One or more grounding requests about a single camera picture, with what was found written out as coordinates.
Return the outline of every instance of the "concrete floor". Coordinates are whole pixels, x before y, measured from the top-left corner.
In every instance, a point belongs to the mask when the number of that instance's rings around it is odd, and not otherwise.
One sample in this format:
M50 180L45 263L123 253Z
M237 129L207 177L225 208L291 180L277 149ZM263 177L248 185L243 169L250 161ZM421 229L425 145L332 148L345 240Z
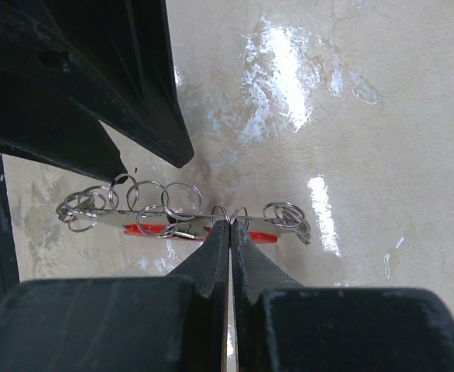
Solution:
M168 12L196 155L177 170L109 130L136 178L190 182L207 205L252 215L293 202L311 245L263 249L295 279L427 288L454 315L454 2L170 0ZM98 182L4 160L23 280L163 275L198 246L73 234L54 209Z

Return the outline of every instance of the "metal key ring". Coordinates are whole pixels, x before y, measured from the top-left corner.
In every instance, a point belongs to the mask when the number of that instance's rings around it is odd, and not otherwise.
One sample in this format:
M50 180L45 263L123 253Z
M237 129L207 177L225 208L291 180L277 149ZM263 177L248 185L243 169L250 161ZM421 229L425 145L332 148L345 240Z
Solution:
M276 216L279 219L282 219L283 222L281 222L281 223L284 223L287 226L286 229L302 231L302 229L304 227L304 223L306 222L306 219L304 218L304 216L301 216L301 213L298 210L294 210L292 208L289 209L287 207L273 207L273 211L275 212ZM294 227L294 224L288 225L287 221L301 222L301 226Z
M58 215L58 220L62 223L69 223L71 217L75 215L75 212L67 210L63 204L61 206L59 205L55 212Z
M144 217L146 218L146 216L144 215L146 212L148 212L150 209L154 209L154 208L157 208L157 207L161 207L162 205L147 205L146 207L144 207L143 209L141 209L138 214L136 215L136 225L137 225L137 228L139 229L140 232L142 232L144 235L146 236L152 236L152 237L158 237L160 236L160 233L154 233L154 232L149 232L149 231L146 231L142 226L141 226L141 222L139 221L139 219L141 217Z
M76 215L72 215L71 219L68 222L69 230L71 232L73 232L73 233L83 233L84 231L91 230L93 227L95 227L98 224L98 220L96 218L94 218L94 217L91 217L91 224L89 226L84 227L82 229L74 229L72 227L72 222L74 222L76 220L77 220L77 216Z
M77 197L79 196L80 192L73 192L72 194L68 195L65 199L64 199L64 202L60 203L57 207L57 209L60 211L62 207L65 207L66 209L69 210L69 212L72 212L72 213L77 213L77 206L73 207L72 205L70 205L69 203L71 202L76 202L77 201Z
M175 222L171 223L170 225L165 226L162 231L160 231L160 235L157 236L158 239L169 239L174 236L174 234L179 230L181 225L188 225L187 229L191 228L191 224L187 222Z
M225 209L225 207L221 204L215 204L212 206L212 209L210 210L210 214L211 215L216 215L215 214L215 210L216 209L220 209L220 211L222 212L222 214L224 215L224 218L226 221L229 221L230 220L230 217L229 217L229 214L227 212L227 209ZM213 225L215 224L215 218L214 217L211 217L210 218L210 227L213 229Z
M311 242L311 227L308 221L304 221L304 224L300 229L294 230L294 234L296 234L303 244L308 245Z
M296 222L295 224L292 224L292 225L288 225L286 222L277 222L277 221L274 221L274 219L267 217L268 208L273 208L273 213L275 214L275 216L278 219L281 219L281 218L279 218L279 216L277 216L277 213L275 212L275 208L293 209L293 211L297 211L297 214L301 215L304 218L301 221L290 221L290 220L282 219L284 221ZM263 217L268 219L275 226L281 227L282 229L289 229L289 230L300 228L304 224L304 221L306 220L306 215L299 207L297 207L294 204L287 203L285 201L274 201L272 203L268 203L267 205L265 205L265 207L263 208Z
M129 197L130 197L131 192L133 190L137 190L138 191L137 195L138 195L138 198L139 198L139 186L141 186L142 184L154 184L154 185L158 186L159 188L162 188L162 190L165 188L162 184L160 184L158 182L155 182L155 181L140 181L140 182L136 182L133 186L131 186L131 188L127 191L127 196L126 196L126 198L127 198L127 206L129 207L130 211L135 212L135 213L140 212L140 210L139 211L135 211L133 209L136 206L137 199L134 198L134 203L131 206L130 203L129 203Z
M246 214L245 218L244 218L244 226L246 227L246 230L249 230L249 218L248 218L248 209L246 207L242 207L242 208L238 208L234 211L234 213L232 213L232 216L230 218L230 221L229 223L231 225L234 224L234 221L237 219L237 215L239 214L239 212L241 212L242 210L244 210L244 213Z
M136 179L133 176L131 176L130 174L127 174L127 173L119 174L117 177L115 177L113 179L112 183L110 184L110 188L108 190L108 203L110 203L110 208L112 208L112 210L115 211L115 212L118 212L117 207L119 206L119 196L115 192L115 186L117 185L117 182L119 182L119 180L121 180L124 177L130 178L130 180L134 183L133 187L135 187L137 185ZM114 194L117 195L117 205L115 205L115 203L113 202L113 195ZM129 205L129 195L130 195L130 193L127 192L127 205ZM132 206L136 205L138 199L139 199L139 187L135 188L135 191L134 191L134 203L132 204Z
M188 221L190 219L193 219L194 216L184 216L184 215L178 215L176 212L174 212L173 210L171 210L170 208L168 208L168 203L169 203L169 195L168 195L168 192L167 192L167 189L170 187L170 186L173 186L175 184L182 184L184 186L188 186L192 191L194 191L196 193L196 195L198 196L198 207L196 208L197 210L194 211L194 215L197 215L199 214L199 212L201 211L201 204L203 203L203 198L201 196L201 192L199 192L199 190L196 188L196 186L192 186L190 184L186 184L185 182L172 182L171 184L168 184L167 186L165 186L165 188L163 188L163 191L162 191L162 195L160 196L160 200L162 202L162 205L163 205L163 209L165 210L165 212L172 218L176 219L177 221Z
M109 187L108 186L105 186L105 185L101 185L101 186L93 186L91 188L86 188L85 190L81 191L79 193L79 195L77 196L77 206L78 208L85 214L87 215L88 217L99 217L100 215L107 215L108 213L112 213L111 211L105 211L104 208L106 206L106 198L104 195L102 195L101 193L99 192L96 192L95 190L104 190L104 191L108 191L109 190ZM119 203L119 196L117 195L116 192L115 193L115 196L117 197L117 204ZM81 199L82 197L84 196L87 196L87 195L93 195L93 196L97 196L98 198L100 198L102 201L103 201L103 206L101 208L97 208L97 209L94 209L94 211L98 211L98 213L91 213L89 211L87 211L83 204L84 203L81 203Z

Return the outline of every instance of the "hole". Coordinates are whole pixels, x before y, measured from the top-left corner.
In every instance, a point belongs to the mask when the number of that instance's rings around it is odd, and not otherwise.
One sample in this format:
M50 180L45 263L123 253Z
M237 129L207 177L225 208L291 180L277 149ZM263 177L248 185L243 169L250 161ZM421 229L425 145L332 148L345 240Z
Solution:
M63 72L71 70L69 52L67 51L44 50L38 54L38 59L46 67L56 68Z

